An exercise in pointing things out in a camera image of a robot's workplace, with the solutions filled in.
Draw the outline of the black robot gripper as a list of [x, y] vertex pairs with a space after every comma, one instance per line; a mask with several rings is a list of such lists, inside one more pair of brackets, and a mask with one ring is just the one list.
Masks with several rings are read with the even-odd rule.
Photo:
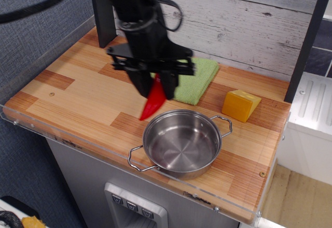
[[110, 0], [118, 17], [117, 24], [127, 43], [110, 47], [116, 70], [125, 70], [141, 96], [148, 98], [153, 85], [150, 73], [160, 73], [167, 99], [173, 99], [178, 74], [193, 75], [193, 51], [170, 41], [161, 6], [179, 9], [171, 0]]

